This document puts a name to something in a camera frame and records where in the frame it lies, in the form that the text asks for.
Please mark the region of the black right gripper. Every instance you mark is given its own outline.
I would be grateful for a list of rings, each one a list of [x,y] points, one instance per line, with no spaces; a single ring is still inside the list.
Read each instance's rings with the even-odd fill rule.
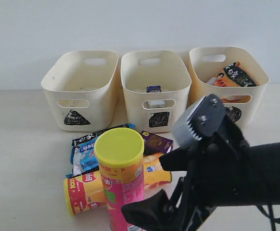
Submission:
[[[186,171],[176,186],[182,189],[176,205],[181,231],[199,228],[217,205],[213,197],[225,197],[238,188],[238,164],[243,148],[248,146],[240,128],[225,117],[211,138],[159,157],[163,170]]]

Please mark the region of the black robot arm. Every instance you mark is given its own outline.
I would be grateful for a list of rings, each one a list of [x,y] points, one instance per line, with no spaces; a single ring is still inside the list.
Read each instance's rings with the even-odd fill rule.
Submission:
[[[160,157],[166,171],[185,171],[170,197],[164,190],[121,208],[125,220],[147,231],[196,231],[221,206],[254,205],[280,224],[280,142],[250,146],[241,129],[225,117],[210,137],[193,131]]]

